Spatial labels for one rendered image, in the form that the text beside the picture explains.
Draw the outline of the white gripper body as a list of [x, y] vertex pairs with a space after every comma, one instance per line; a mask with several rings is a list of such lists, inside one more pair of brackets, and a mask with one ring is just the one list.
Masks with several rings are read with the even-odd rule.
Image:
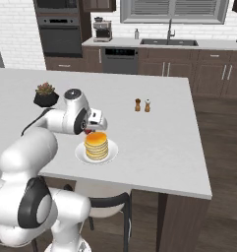
[[107, 120], [104, 117], [100, 118], [100, 121], [89, 121], [87, 129], [91, 131], [105, 131], [107, 129]]

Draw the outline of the brown base cupboards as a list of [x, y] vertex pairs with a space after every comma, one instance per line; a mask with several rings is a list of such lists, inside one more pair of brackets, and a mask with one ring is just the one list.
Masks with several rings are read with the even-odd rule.
[[[138, 74], [188, 78], [193, 95], [237, 98], [237, 50], [138, 48]], [[45, 57], [47, 70], [104, 73], [100, 46], [83, 58]]]

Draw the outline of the white plate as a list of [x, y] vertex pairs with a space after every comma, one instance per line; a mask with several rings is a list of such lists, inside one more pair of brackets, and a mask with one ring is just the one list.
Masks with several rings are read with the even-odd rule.
[[85, 164], [104, 164], [108, 163], [116, 158], [118, 155], [118, 146], [112, 140], [108, 141], [108, 155], [100, 160], [90, 159], [86, 154], [86, 147], [84, 143], [78, 144], [75, 149], [76, 158]]

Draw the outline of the brown counter base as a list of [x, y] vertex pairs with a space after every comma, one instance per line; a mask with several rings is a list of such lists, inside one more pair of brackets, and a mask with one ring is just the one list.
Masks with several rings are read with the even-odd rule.
[[158, 193], [155, 252], [195, 252], [209, 200]]

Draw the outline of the dark dishwasher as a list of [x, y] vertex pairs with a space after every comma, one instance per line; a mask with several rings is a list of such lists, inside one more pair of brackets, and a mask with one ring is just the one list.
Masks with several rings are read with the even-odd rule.
[[104, 47], [102, 69], [109, 74], [138, 74], [139, 50], [136, 47]]

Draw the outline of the window with grey blinds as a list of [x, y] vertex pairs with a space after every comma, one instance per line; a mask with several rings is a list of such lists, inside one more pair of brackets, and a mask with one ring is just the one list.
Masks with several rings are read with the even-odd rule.
[[229, 0], [120, 0], [123, 24], [222, 25]]

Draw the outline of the grey tap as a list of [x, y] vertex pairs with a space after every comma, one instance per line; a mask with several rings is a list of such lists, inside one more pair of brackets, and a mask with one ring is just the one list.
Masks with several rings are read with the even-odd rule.
[[167, 39], [166, 39], [166, 44], [169, 44], [170, 38], [175, 36], [175, 31], [171, 31], [171, 26], [172, 26], [172, 19], [169, 20], [169, 25], [168, 25], [168, 32], [167, 32]]

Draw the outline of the plant in black pot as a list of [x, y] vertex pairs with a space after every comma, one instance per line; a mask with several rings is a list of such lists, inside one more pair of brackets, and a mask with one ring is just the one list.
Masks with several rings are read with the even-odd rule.
[[39, 85], [35, 90], [33, 102], [40, 107], [51, 107], [57, 103], [59, 95], [55, 89], [48, 83]]

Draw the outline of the silver coffee machine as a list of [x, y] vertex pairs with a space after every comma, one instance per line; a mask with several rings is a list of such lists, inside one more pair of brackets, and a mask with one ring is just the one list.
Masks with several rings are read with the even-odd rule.
[[112, 39], [112, 27], [110, 21], [105, 21], [101, 17], [95, 17], [93, 22], [95, 30], [94, 42], [108, 42]]

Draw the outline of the dark sink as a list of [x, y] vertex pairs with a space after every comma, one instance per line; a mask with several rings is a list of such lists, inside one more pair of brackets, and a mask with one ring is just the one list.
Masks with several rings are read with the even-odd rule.
[[199, 46], [196, 40], [190, 39], [142, 39], [141, 44], [147, 45], [175, 45], [175, 46]]

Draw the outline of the black microwave oven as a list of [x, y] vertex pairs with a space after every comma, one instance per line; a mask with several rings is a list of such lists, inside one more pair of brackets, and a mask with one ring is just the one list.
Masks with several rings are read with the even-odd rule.
[[38, 13], [47, 14], [76, 14], [77, 0], [33, 0], [34, 8]]

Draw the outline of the white chair black frame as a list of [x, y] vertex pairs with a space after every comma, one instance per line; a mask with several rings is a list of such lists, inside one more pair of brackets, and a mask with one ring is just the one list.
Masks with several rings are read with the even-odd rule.
[[75, 188], [66, 184], [64, 189], [90, 198], [89, 227], [91, 230], [94, 230], [94, 219], [106, 219], [121, 212], [124, 215], [123, 252], [129, 252], [132, 230], [132, 189], [129, 186], [77, 181]]

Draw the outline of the black wall oven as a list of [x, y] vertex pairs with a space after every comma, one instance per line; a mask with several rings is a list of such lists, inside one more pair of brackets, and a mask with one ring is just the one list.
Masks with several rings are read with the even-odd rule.
[[38, 17], [37, 24], [45, 56], [82, 56], [80, 24], [76, 17]]

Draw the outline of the pancake stack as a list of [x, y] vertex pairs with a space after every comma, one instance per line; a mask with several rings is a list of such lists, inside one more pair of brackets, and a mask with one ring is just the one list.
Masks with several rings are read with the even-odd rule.
[[108, 139], [105, 133], [89, 133], [85, 138], [86, 155], [93, 160], [101, 160], [108, 155]]

